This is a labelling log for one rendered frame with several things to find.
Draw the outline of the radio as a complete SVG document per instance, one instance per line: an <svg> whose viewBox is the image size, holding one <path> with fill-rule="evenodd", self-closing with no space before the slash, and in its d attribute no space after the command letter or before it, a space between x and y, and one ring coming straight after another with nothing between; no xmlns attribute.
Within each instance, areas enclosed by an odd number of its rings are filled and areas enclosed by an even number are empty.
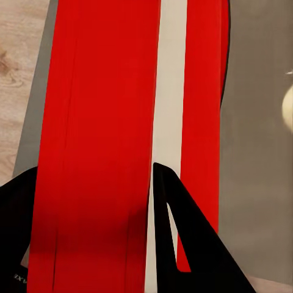
<svg viewBox="0 0 293 293"><path fill-rule="evenodd" d="M157 293L155 162L218 235L230 31L230 0L58 1L26 293Z"/></svg>

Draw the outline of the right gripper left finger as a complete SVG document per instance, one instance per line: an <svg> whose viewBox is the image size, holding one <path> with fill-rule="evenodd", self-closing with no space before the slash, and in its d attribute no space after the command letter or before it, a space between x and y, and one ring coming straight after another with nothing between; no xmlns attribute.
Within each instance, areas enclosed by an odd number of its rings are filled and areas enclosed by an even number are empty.
<svg viewBox="0 0 293 293"><path fill-rule="evenodd" d="M38 167L0 187L0 293L7 293L31 243Z"/></svg>

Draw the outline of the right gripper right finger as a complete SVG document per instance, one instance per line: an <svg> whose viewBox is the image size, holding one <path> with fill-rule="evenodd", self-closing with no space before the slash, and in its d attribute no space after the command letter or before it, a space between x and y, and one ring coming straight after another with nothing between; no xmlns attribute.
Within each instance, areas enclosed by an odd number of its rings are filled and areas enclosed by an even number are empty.
<svg viewBox="0 0 293 293"><path fill-rule="evenodd" d="M155 162L153 183L157 293L256 293L177 174ZM167 203L191 272L177 269Z"/></svg>

